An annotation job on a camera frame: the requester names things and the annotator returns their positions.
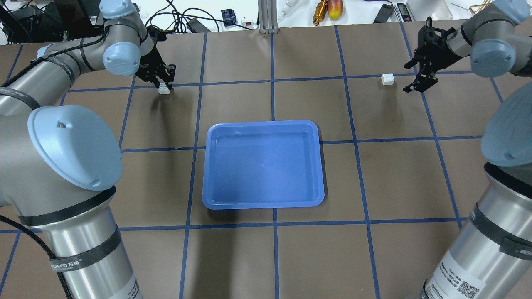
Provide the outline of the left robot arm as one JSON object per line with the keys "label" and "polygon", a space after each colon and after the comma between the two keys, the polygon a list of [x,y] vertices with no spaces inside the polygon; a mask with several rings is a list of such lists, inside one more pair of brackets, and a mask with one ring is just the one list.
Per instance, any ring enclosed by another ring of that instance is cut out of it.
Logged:
{"label": "left robot arm", "polygon": [[104,33],[57,42],[1,86],[1,206],[45,250],[69,299],[141,299],[110,209],[122,175],[121,149],[108,124],[79,105],[56,106],[83,74],[135,75],[171,91],[175,65],[156,48],[129,0],[102,0]]}

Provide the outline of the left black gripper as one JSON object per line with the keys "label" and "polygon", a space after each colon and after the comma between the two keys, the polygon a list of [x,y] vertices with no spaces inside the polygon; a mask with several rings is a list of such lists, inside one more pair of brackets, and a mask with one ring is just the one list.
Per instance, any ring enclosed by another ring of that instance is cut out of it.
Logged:
{"label": "left black gripper", "polygon": [[135,76],[158,89],[171,90],[175,79],[176,65],[163,62],[156,47],[157,42],[167,40],[167,34],[162,29],[148,29],[148,34],[152,38],[153,47],[149,53],[141,57],[140,66]]}

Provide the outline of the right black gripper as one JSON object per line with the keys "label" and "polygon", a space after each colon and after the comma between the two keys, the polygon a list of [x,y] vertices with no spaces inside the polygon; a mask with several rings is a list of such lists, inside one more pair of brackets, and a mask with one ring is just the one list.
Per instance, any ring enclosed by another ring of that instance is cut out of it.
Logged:
{"label": "right black gripper", "polygon": [[405,69],[411,69],[419,63],[414,81],[403,88],[404,92],[425,92],[438,83],[437,71],[446,69],[460,60],[448,44],[448,40],[456,34],[456,28],[444,30],[433,27],[432,17],[427,17],[418,32],[417,48],[410,61],[404,64]]}

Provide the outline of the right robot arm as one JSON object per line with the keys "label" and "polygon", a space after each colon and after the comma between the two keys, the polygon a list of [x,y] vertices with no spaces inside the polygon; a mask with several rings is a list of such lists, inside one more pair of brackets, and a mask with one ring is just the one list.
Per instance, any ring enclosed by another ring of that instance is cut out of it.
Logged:
{"label": "right robot arm", "polygon": [[[404,66],[420,70],[404,91],[426,91],[437,71],[464,57],[478,76],[530,77],[531,37],[515,33],[528,17],[525,0],[494,0],[458,29],[435,28],[428,17]],[[517,89],[491,117],[481,138],[489,185],[416,299],[503,299],[531,267],[531,88]]]}

